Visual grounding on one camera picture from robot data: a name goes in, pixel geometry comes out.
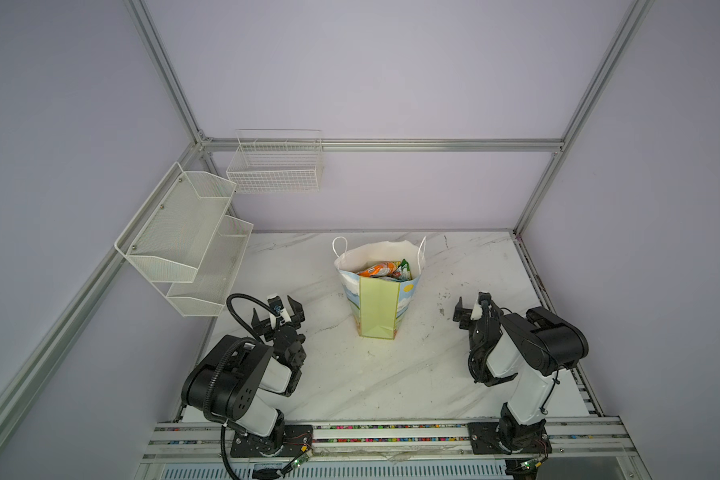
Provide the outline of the green candy bag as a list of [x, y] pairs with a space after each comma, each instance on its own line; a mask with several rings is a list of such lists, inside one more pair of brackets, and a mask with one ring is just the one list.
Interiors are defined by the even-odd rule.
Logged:
[[410, 264], [407, 260], [403, 259], [397, 264], [397, 267], [393, 272], [393, 278], [399, 282], [406, 282], [412, 280], [413, 274]]

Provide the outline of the orange Fox's candy bag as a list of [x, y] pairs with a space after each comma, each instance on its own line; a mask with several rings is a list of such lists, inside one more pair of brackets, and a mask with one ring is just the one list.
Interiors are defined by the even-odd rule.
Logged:
[[365, 278], [393, 277], [398, 266], [399, 262], [395, 261], [378, 262], [357, 272], [357, 275]]

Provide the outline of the floral paper gift bag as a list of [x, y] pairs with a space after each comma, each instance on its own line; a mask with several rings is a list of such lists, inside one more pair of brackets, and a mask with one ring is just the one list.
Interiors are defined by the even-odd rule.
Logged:
[[[350, 248], [343, 236], [333, 239], [331, 247], [344, 294], [355, 317], [358, 334], [365, 338], [392, 340], [404, 318], [426, 266], [427, 240], [381, 241]], [[407, 260], [413, 278], [399, 282], [393, 277], [365, 278], [357, 272], [384, 261]]]

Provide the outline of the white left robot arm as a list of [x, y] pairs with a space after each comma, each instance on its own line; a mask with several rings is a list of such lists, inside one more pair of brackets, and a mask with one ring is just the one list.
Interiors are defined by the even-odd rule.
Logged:
[[233, 293], [226, 299], [245, 336], [225, 335], [187, 376], [181, 402], [223, 428], [222, 456], [297, 456], [310, 449], [313, 428], [290, 425], [266, 403], [263, 393], [288, 398], [295, 393], [307, 358], [303, 305], [277, 295], [262, 301]]

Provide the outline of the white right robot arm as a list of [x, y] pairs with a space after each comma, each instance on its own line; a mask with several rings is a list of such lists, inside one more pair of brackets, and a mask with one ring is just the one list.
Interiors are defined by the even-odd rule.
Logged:
[[548, 404], [564, 370], [589, 354], [583, 332], [543, 307], [525, 315], [500, 308], [488, 292], [473, 307], [458, 300], [453, 321], [468, 332], [468, 371], [476, 384], [514, 383], [494, 422], [467, 426], [472, 451], [487, 454], [545, 454]]

